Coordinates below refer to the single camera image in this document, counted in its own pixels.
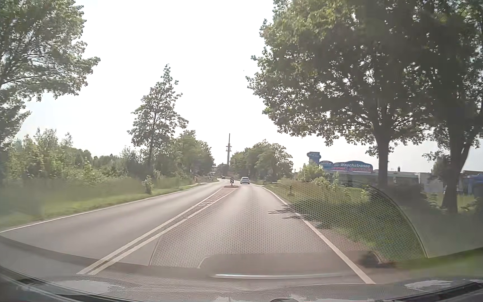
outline asphalt road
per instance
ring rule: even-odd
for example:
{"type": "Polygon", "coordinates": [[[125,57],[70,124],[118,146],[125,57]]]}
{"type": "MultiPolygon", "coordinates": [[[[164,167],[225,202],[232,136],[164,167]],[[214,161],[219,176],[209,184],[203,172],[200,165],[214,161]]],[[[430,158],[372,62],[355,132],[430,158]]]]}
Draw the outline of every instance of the asphalt road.
{"type": "Polygon", "coordinates": [[[48,280],[120,284],[365,283],[272,193],[226,184],[1,232],[0,264],[48,280]]]}

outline roof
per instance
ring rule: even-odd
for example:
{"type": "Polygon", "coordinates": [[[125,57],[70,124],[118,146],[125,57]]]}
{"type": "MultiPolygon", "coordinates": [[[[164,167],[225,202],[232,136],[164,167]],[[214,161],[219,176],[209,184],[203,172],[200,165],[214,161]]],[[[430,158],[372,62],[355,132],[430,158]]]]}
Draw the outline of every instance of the roof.
{"type": "Polygon", "coordinates": [[[478,175],[483,174],[483,171],[474,171],[474,170],[463,170],[463,175],[478,175]]]}

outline sign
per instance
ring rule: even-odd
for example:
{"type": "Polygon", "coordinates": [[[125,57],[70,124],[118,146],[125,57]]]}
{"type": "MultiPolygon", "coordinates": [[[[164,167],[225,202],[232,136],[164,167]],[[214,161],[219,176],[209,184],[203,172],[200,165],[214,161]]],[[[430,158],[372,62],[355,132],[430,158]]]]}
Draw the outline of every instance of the sign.
{"type": "Polygon", "coordinates": [[[330,161],[320,161],[321,168],[324,169],[324,171],[332,171],[333,170],[333,162],[330,161]]]}
{"type": "Polygon", "coordinates": [[[362,161],[335,162],[332,171],[372,172],[373,167],[362,161]]]}
{"type": "Polygon", "coordinates": [[[309,157],[309,162],[320,163],[321,155],[319,152],[308,152],[307,156],[309,157]]]}

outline double white line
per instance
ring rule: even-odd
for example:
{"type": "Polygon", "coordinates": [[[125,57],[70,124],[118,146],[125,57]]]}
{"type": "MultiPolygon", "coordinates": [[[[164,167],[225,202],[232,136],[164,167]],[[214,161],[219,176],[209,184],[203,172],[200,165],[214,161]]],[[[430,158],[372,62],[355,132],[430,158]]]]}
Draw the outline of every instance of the double white line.
{"type": "Polygon", "coordinates": [[[220,196],[218,198],[214,198],[214,201],[211,202],[210,204],[207,204],[205,207],[199,209],[198,211],[196,211],[195,213],[189,215],[188,217],[184,218],[183,220],[171,225],[170,227],[166,228],[165,230],[162,230],[161,232],[157,233],[156,235],[146,239],[145,241],[143,241],[142,243],[140,244],[137,244],[139,241],[143,240],[144,238],[150,236],[151,234],[153,234],[154,232],[156,232],[157,230],[160,230],[161,228],[165,227],[166,225],[168,225],[169,223],[173,222],[174,220],[178,219],[179,217],[181,217],[182,215],[184,215],[185,213],[191,211],[192,209],[196,208],[197,206],[200,206],[202,202],[205,202],[206,200],[208,199],[211,199],[213,196],[215,196],[216,194],[219,193],[220,190],[222,190],[223,188],[215,191],[212,195],[206,197],[205,199],[203,199],[202,201],[198,202],[197,204],[195,204],[194,206],[192,206],[191,208],[183,211],[182,213],[176,215],[175,217],[172,217],[171,219],[169,219],[168,221],[162,223],[161,225],[155,227],[154,229],[144,233],[143,235],[137,237],[136,239],[133,239],[131,242],[129,242],[128,244],[125,244],[124,246],[122,246],[121,248],[117,249],[116,251],[110,253],[109,255],[103,257],[102,259],[98,260],[97,262],[85,267],[84,269],[82,269],[81,271],[77,272],[78,275],[96,275],[97,273],[99,273],[100,271],[103,271],[105,270],[106,268],[110,267],[111,265],[117,263],[118,261],[120,261],[121,259],[123,259],[124,257],[128,256],[129,254],[133,253],[134,251],[137,251],[138,249],[144,247],[145,245],[147,245],[148,243],[150,243],[151,241],[157,239],[158,237],[160,237],[161,235],[167,233],[169,230],[172,230],[173,228],[177,227],[178,225],[180,225],[181,223],[185,222],[186,220],[188,220],[189,218],[197,215],[199,212],[203,211],[204,209],[206,209],[207,207],[211,206],[212,204],[218,202],[219,200],[221,200],[222,198],[226,197],[228,194],[231,194],[234,190],[228,192],[227,194],[223,195],[223,196],[220,196]]]}

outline white lane marking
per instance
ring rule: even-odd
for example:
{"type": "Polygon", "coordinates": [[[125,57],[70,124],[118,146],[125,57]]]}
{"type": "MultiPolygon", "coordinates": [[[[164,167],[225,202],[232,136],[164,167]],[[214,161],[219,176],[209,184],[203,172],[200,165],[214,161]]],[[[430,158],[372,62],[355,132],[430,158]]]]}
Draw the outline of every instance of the white lane marking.
{"type": "MultiPolygon", "coordinates": [[[[286,203],[284,200],[282,200],[281,197],[277,196],[277,194],[273,193],[270,189],[267,189],[267,188],[264,188],[264,187],[261,187],[263,188],[264,190],[267,190],[268,192],[270,192],[271,194],[273,194],[275,197],[277,197],[278,200],[280,200],[282,203],[284,203],[285,205],[289,205],[288,203],[286,203]]],[[[365,274],[364,271],[362,271],[355,263],[353,263],[352,260],[350,260],[350,258],[348,258],[346,255],[344,255],[344,253],[342,251],[339,250],[338,247],[336,247],[334,244],[332,244],[332,242],[329,241],[329,239],[327,239],[326,236],[324,236],[318,229],[316,229],[311,223],[309,223],[308,221],[306,221],[305,219],[303,219],[303,217],[301,216],[301,214],[299,213],[295,213],[296,216],[298,216],[313,232],[316,233],[316,235],[318,235],[318,237],[320,237],[320,239],[322,239],[325,244],[327,244],[327,246],[329,246],[344,262],[345,264],[348,264],[348,266],[359,276],[359,278],[361,278],[366,284],[376,284],[376,282],[374,282],[370,277],[368,277],[367,274],[365,274]]]]}
{"type": "MultiPolygon", "coordinates": [[[[219,192],[219,190],[215,191],[215,192],[214,192],[212,195],[210,195],[210,196],[213,196],[214,194],[217,194],[217,192],[219,192]]],[[[202,201],[200,201],[200,202],[205,201],[206,199],[210,198],[210,196],[206,197],[205,199],[203,199],[203,200],[202,200],[202,201]]],[[[180,213],[180,214],[178,214],[178,215],[176,215],[176,216],[172,217],[171,219],[169,219],[169,220],[167,220],[166,222],[162,223],[161,225],[159,225],[159,226],[155,227],[154,229],[152,229],[152,230],[150,230],[150,231],[148,231],[148,232],[144,233],[143,235],[141,235],[141,236],[137,237],[136,239],[133,239],[131,242],[129,242],[129,243],[127,243],[127,244],[125,244],[125,245],[124,245],[124,246],[122,246],[121,248],[119,248],[119,249],[117,249],[116,251],[114,251],[114,252],[110,253],[109,255],[107,255],[107,256],[105,256],[105,257],[103,257],[102,259],[98,260],[97,262],[95,262],[95,263],[93,263],[93,264],[91,264],[91,265],[89,265],[89,266],[85,267],[84,269],[82,269],[81,271],[79,271],[79,272],[77,273],[77,275],[84,275],[84,274],[88,273],[89,271],[91,271],[92,269],[94,269],[95,267],[97,267],[98,265],[100,265],[100,264],[102,264],[102,263],[104,263],[104,262],[108,261],[109,259],[111,259],[111,258],[113,258],[113,257],[117,256],[117,255],[118,255],[120,252],[124,251],[125,249],[127,249],[127,248],[131,247],[132,245],[136,244],[137,242],[141,241],[141,240],[142,240],[144,237],[147,237],[147,236],[151,235],[151,234],[152,234],[152,233],[154,233],[155,231],[157,231],[157,230],[159,230],[160,228],[162,228],[162,227],[166,226],[167,224],[171,223],[173,220],[177,219],[178,217],[180,217],[180,216],[184,215],[185,213],[189,212],[189,211],[190,211],[190,210],[192,210],[193,208],[197,207],[197,206],[200,204],[200,202],[197,202],[197,204],[196,204],[196,205],[194,205],[194,206],[192,206],[191,208],[189,208],[189,209],[187,209],[187,210],[183,211],[182,213],[180,213]]]]}
{"type": "Polygon", "coordinates": [[[165,230],[162,230],[161,232],[157,233],[156,235],[146,239],[145,241],[143,241],[142,243],[132,247],[131,249],[125,251],[124,253],[120,254],[119,256],[117,257],[114,257],[113,259],[107,261],[106,263],[100,265],[99,267],[97,267],[95,270],[93,271],[90,271],[89,273],[87,273],[87,275],[96,275],[97,273],[99,273],[100,271],[103,271],[104,269],[110,267],[111,265],[117,263],[118,261],[120,261],[121,259],[123,259],[124,257],[128,256],[129,254],[133,253],[134,251],[137,251],[138,249],[144,247],[145,245],[151,243],[152,241],[154,241],[155,239],[157,239],[158,237],[160,237],[161,235],[167,233],[168,231],[172,230],[173,228],[177,227],[178,225],[182,224],[183,222],[187,221],[188,219],[190,219],[191,217],[197,215],[198,213],[202,212],[204,209],[206,209],[207,207],[211,206],[212,204],[218,202],[219,200],[227,197],[229,194],[231,194],[232,192],[234,192],[234,190],[228,192],[227,194],[221,196],[218,200],[216,200],[215,202],[212,202],[211,204],[199,209],[198,211],[196,211],[195,213],[189,215],[188,217],[184,218],[183,220],[181,221],[178,221],[177,223],[171,225],[170,227],[168,227],[167,229],[165,230]]]}
{"type": "Polygon", "coordinates": [[[167,196],[167,195],[171,195],[171,194],[182,193],[182,192],[186,192],[187,190],[190,190],[190,189],[193,189],[193,188],[196,188],[196,187],[198,187],[198,186],[195,185],[195,186],[193,186],[191,188],[188,188],[188,189],[185,189],[185,190],[182,190],[182,191],[176,191],[176,192],[167,193],[167,194],[163,194],[163,195],[158,195],[158,196],[154,196],[154,197],[149,197],[149,198],[145,198],[145,199],[134,200],[132,202],[125,202],[125,203],[122,203],[122,204],[112,205],[112,206],[108,206],[108,207],[102,207],[100,209],[92,209],[92,210],[86,211],[86,212],[81,212],[81,213],[76,213],[76,214],[72,214],[72,215],[68,215],[68,216],[61,216],[61,217],[57,217],[57,218],[53,218],[53,219],[43,220],[43,221],[39,221],[37,223],[31,223],[31,224],[28,224],[28,225],[23,225],[23,226],[19,226],[19,227],[9,228],[7,230],[0,230],[0,234],[1,233],[5,233],[5,232],[9,232],[11,230],[18,230],[18,229],[21,229],[21,228],[24,228],[24,227],[30,227],[30,226],[39,225],[41,223],[49,223],[50,221],[55,221],[55,220],[59,220],[59,219],[63,219],[63,218],[74,217],[74,216],[77,216],[77,215],[83,215],[83,214],[88,214],[88,213],[92,213],[92,212],[101,211],[103,209],[111,209],[113,207],[118,207],[118,206],[123,206],[123,205],[129,205],[129,204],[132,204],[132,203],[135,203],[135,202],[142,202],[144,200],[151,200],[151,199],[156,199],[156,198],[163,197],[163,196],[167,196]]]}

